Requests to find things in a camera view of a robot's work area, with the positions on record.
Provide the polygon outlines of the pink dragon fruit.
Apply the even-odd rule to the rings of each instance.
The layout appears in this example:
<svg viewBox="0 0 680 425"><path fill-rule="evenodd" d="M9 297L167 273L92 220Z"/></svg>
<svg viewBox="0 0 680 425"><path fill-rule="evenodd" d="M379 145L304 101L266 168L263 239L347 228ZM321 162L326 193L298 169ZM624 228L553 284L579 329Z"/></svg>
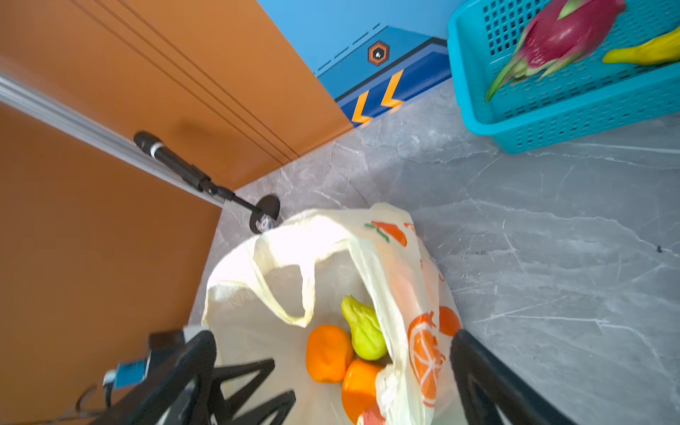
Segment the pink dragon fruit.
<svg viewBox="0 0 680 425"><path fill-rule="evenodd" d="M508 83L545 78L592 54L626 12L624 0L552 1L524 29L515 53L488 88L485 101Z"/></svg>

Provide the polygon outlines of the yellowish printed plastic bag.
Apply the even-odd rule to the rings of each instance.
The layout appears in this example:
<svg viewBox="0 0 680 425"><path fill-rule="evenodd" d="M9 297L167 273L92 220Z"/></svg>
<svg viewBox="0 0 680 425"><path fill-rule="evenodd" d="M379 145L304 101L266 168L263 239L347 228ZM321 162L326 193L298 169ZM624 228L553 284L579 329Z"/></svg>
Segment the yellowish printed plastic bag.
<svg viewBox="0 0 680 425"><path fill-rule="evenodd" d="M287 423L348 423L339 386L306 371L310 334L347 327L346 296L375 309L388 347L376 383L385 424L465 423L450 356L461 327L453 294L411 215L388 204L302 212L217 263L201 319L217 361L276 363L248 407L294 391Z"/></svg>

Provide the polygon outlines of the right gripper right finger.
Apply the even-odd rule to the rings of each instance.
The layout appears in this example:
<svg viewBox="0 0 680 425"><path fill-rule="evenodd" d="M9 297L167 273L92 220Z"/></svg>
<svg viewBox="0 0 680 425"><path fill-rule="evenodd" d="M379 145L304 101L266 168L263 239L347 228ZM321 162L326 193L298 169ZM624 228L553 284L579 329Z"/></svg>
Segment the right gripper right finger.
<svg viewBox="0 0 680 425"><path fill-rule="evenodd" d="M467 423L575 424L465 329L450 355Z"/></svg>

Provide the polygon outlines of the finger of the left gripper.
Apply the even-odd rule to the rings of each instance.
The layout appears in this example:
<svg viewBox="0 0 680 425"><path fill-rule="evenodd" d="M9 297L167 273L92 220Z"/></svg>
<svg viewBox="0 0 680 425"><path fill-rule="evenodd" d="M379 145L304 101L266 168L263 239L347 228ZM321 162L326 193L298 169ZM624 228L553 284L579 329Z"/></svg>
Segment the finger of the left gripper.
<svg viewBox="0 0 680 425"><path fill-rule="evenodd" d="M253 363L215 368L209 395L209 413L216 420L232 420L268 376L274 371L273 359L263 359ZM234 394L225 398L221 386L228 381L255 374L250 382Z"/></svg>
<svg viewBox="0 0 680 425"><path fill-rule="evenodd" d="M231 421L233 425L262 425L271 420L282 425L297 401L294 391L286 391Z"/></svg>

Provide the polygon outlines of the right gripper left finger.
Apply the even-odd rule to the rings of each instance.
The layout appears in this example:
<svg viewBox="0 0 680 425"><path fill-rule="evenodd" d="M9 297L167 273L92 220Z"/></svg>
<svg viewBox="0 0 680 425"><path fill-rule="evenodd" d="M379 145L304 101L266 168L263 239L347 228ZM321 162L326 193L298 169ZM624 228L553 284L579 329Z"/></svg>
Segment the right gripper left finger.
<svg viewBox="0 0 680 425"><path fill-rule="evenodd" d="M181 423L207 424L215 360L214 336L203 330L120 402L100 414L94 423L156 424L163 417L168 418L173 404L188 393L185 407L180 412Z"/></svg>

